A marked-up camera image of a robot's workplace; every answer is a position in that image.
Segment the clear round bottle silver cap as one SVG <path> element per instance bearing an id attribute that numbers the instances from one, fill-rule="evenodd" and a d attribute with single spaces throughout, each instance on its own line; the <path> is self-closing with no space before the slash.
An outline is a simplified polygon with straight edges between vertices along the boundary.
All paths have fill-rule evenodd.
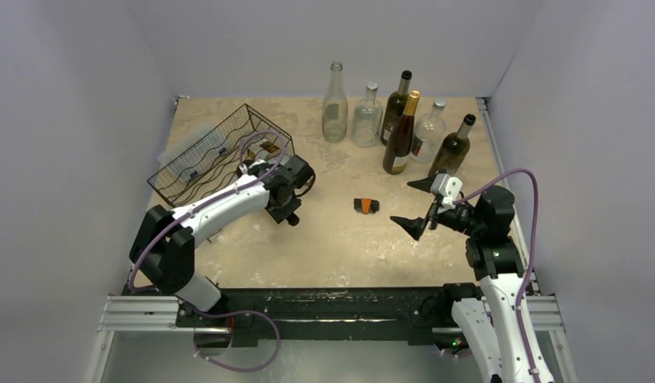
<path id="1" fill-rule="evenodd" d="M 359 148 L 370 148 L 379 139 L 382 105 L 377 99 L 378 83 L 368 81 L 365 96 L 353 109 L 352 140 Z"/>

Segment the red wine bottle gold foil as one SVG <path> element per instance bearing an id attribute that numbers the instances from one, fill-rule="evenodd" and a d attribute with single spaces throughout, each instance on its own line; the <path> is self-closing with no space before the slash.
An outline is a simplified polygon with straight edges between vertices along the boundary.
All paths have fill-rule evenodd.
<path id="1" fill-rule="evenodd" d="M 402 173 L 408 163 L 414 137 L 416 108 L 420 92 L 416 89 L 408 95 L 402 116 L 393 129 L 383 158 L 383 169 L 390 175 Z"/>

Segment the tall clear bottle no cap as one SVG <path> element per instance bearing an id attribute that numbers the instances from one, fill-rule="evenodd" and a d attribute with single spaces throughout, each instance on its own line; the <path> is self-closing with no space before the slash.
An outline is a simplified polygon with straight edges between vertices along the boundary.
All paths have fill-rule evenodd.
<path id="1" fill-rule="evenodd" d="M 348 101 L 343 88 L 343 64 L 330 65 L 329 88 L 322 102 L 322 134 L 327 142 L 338 143 L 347 133 Z"/>

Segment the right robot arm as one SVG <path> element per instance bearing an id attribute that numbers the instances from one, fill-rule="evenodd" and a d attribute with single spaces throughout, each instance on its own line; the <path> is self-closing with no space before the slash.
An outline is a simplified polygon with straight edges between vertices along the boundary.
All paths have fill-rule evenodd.
<path id="1" fill-rule="evenodd" d="M 466 235 L 466 256 L 482 295 L 450 294 L 436 304 L 439 319 L 457 324 L 486 382 L 552 382 L 526 300 L 532 266 L 524 266 L 509 232 L 515 197 L 497 180 L 475 192 L 476 205 L 461 195 L 462 181 L 440 172 L 409 187 L 433 194 L 425 217 L 391 220 L 418 240 L 439 225 Z"/>

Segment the dark bottle black cap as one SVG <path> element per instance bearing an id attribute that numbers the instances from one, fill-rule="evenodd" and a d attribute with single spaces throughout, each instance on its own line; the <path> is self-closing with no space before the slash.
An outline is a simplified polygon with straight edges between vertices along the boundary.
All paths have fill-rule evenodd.
<path id="1" fill-rule="evenodd" d="M 295 227 L 299 224 L 300 218 L 295 213 L 291 213 L 286 217 L 286 221 L 290 226 Z"/>

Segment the dark bottle grey foil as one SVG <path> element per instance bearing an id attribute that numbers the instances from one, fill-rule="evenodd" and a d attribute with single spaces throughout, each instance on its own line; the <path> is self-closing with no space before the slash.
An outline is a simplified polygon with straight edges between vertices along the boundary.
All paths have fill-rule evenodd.
<path id="1" fill-rule="evenodd" d="M 467 114 L 456 132 L 451 132 L 442 141 L 438 153 L 428 170 L 428 176 L 437 173 L 455 175 L 471 147 L 468 138 L 476 122 L 474 114 Z"/>

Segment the clear bottle black cap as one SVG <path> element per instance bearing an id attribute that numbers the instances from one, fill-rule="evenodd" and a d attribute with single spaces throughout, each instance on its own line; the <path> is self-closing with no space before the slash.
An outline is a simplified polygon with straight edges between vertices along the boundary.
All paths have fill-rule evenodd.
<path id="1" fill-rule="evenodd" d="M 294 155 L 290 143 L 287 144 L 286 154 L 281 154 L 281 148 L 276 139 L 260 138 L 247 146 L 246 159 L 251 161 L 263 160 L 269 165 L 280 163 L 284 165 Z"/>

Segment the dark green bottle silver foil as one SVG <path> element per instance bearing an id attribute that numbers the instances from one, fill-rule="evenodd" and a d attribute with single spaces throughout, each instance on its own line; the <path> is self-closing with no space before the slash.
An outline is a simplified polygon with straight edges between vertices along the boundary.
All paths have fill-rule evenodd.
<path id="1" fill-rule="evenodd" d="M 388 143 L 393 128 L 404 112 L 411 79 L 412 72 L 410 70 L 404 70 L 400 76 L 398 89 L 388 98 L 380 133 L 380 140 L 383 145 Z"/>

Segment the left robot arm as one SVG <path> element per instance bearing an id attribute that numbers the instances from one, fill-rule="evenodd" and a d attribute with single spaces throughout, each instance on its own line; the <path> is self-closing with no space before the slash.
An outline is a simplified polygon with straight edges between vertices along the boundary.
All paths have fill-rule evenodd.
<path id="1" fill-rule="evenodd" d="M 276 160 L 244 160 L 237 180 L 221 191 L 194 203 L 167 210 L 149 209 L 129 252 L 133 264 L 128 288 L 137 291 L 134 279 L 142 273 L 151 289 L 174 295 L 195 307 L 206 326 L 217 326 L 227 315 L 221 290 L 195 269 L 195 250 L 206 239 L 234 221 L 264 210 L 276 223 L 295 226 L 301 205 L 300 189 L 310 189 L 315 172 L 298 155 Z"/>

